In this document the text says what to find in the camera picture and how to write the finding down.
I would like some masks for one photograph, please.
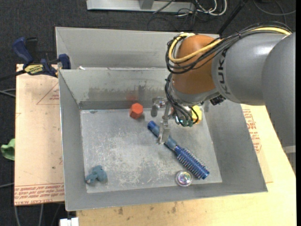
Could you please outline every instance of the blue object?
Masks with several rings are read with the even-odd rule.
[[[159,136],[159,126],[150,121],[147,128],[156,136]],[[180,147],[175,140],[168,137],[167,142],[164,143],[169,149],[173,150],[177,155],[178,161],[186,167],[197,179],[205,179],[209,175],[209,171],[199,162],[189,149]]]
[[[25,60],[23,65],[23,70],[25,70],[28,66],[26,72],[29,75],[50,75],[53,77],[57,77],[57,70],[48,64],[47,60],[41,59],[40,64],[32,64],[33,58],[31,54],[28,52],[25,45],[25,38],[21,37],[17,39],[12,46],[14,52],[21,58]],[[56,62],[61,62],[63,69],[71,69],[71,63],[69,57],[66,54],[60,54],[58,59],[54,60]]]
[[[59,59],[59,61],[61,61],[63,69],[68,69],[68,70],[71,69],[71,63],[70,63],[68,55],[60,54],[58,56],[58,59]]]
[[[27,64],[30,64],[33,62],[33,58],[30,55],[30,53],[28,52],[28,50],[26,49],[25,46],[25,38],[21,37],[19,39],[17,39],[14,43],[13,43],[13,50],[14,52],[21,58],[23,58]]]
[[[100,182],[106,182],[108,179],[107,173],[103,170],[103,167],[101,165],[92,168],[92,172],[91,174],[86,176],[85,182],[91,184],[94,183],[95,179]]]

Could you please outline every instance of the orange block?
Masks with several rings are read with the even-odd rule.
[[[138,119],[143,113],[143,106],[139,103],[135,103],[130,108],[130,117]]]

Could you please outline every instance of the yellow cable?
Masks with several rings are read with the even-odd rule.
[[[260,31],[260,30],[271,30],[271,31],[275,31],[275,32],[282,33],[282,34],[285,34],[285,35],[290,35],[291,34],[291,32],[289,32],[285,29],[274,28],[274,27],[255,28],[252,31]]]
[[[253,29],[251,31],[260,31],[260,30],[270,30],[270,31],[275,31],[275,32],[278,32],[278,33],[281,33],[281,34],[285,34],[285,35],[289,35],[291,34],[289,31],[285,30],[285,29],[281,29],[281,28],[276,28],[276,27],[263,27],[263,28],[256,28],[256,29]],[[192,35],[195,35],[194,33],[181,33],[178,37],[176,37],[173,41],[173,43],[171,44],[170,46],[170,49],[169,49],[169,52],[168,52],[168,58],[170,61],[172,61],[173,63],[181,63],[181,62],[184,62],[192,57],[194,57],[195,55],[199,54],[199,53],[205,53],[207,52],[208,50],[212,49],[215,45],[219,44],[223,39],[219,39],[187,56],[184,56],[182,58],[174,58],[172,56],[172,53],[173,53],[173,50],[176,46],[176,44],[179,42],[179,39],[181,38],[186,38],[186,37],[189,37],[189,36],[192,36]]]

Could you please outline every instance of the green object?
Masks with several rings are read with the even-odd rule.
[[[15,139],[11,139],[7,145],[1,146],[2,155],[12,161],[15,160]]]

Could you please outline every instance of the cardboard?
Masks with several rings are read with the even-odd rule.
[[[16,206],[64,201],[60,124],[58,79],[17,76]]]

